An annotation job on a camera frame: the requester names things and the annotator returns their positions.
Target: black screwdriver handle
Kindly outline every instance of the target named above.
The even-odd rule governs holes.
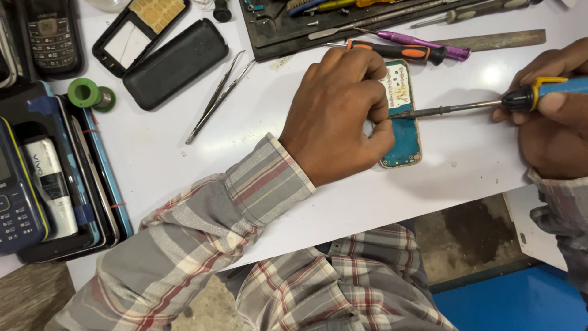
[[[433,65],[441,64],[441,62],[443,62],[443,60],[445,59],[445,55],[447,53],[447,49],[445,47],[429,48],[418,45],[391,46],[374,44],[372,42],[363,40],[348,41],[348,49],[356,47],[371,49],[372,51],[380,54],[382,57],[401,58],[419,62],[429,61]]]
[[[499,11],[519,9],[529,5],[530,0],[492,0],[476,5],[466,5],[447,12],[447,23],[465,21],[473,17]]]

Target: black tray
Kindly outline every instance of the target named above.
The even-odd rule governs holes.
[[[248,11],[248,4],[244,0],[240,0],[240,7],[243,12],[243,18],[245,19],[245,25],[247,26],[247,33],[249,34],[249,40],[253,48],[255,60],[261,61],[273,57],[282,57],[284,55],[292,54],[300,49],[361,34],[361,32],[351,29],[337,32],[324,38],[315,40],[308,39],[308,35],[313,32],[341,27],[354,21],[361,21],[394,10],[424,4],[431,0],[404,0],[392,4],[379,3],[364,8],[350,6],[346,7],[346,9],[349,9],[349,15],[347,16],[341,15],[337,10],[332,10],[321,13],[317,12],[314,16],[301,15],[294,18],[288,15],[285,0],[251,1],[253,5],[263,5],[263,9],[255,12]],[[366,25],[363,28],[378,29],[389,27],[391,25],[423,18],[425,16],[431,16],[459,6],[482,1],[485,0],[462,0],[447,5],[439,5],[424,11],[391,18],[372,25]],[[319,24],[311,27],[306,25],[315,21],[319,21]]]

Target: circuit board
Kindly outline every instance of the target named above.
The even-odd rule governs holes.
[[[406,61],[397,59],[386,62],[388,74],[380,80],[386,87],[388,114],[393,115],[415,107],[410,72]],[[416,119],[392,120],[396,137],[394,147],[384,155],[380,164],[386,168],[409,166],[421,159],[419,126]]]

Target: shirt sleeve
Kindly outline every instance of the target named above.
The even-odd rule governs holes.
[[[315,191],[268,133],[225,174],[197,181],[98,258],[96,276],[46,330],[169,330],[214,272]]]
[[[545,232],[555,234],[566,261],[568,280],[588,299],[588,177],[575,180],[542,179],[535,169],[529,178],[547,206],[531,211],[531,219]]]

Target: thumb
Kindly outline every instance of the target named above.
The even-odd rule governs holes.
[[[552,92],[539,100],[538,109],[555,122],[588,133],[588,94]]]
[[[381,121],[373,128],[372,135],[369,136],[368,147],[371,153],[378,158],[382,158],[394,147],[394,131],[392,131],[392,121]]]

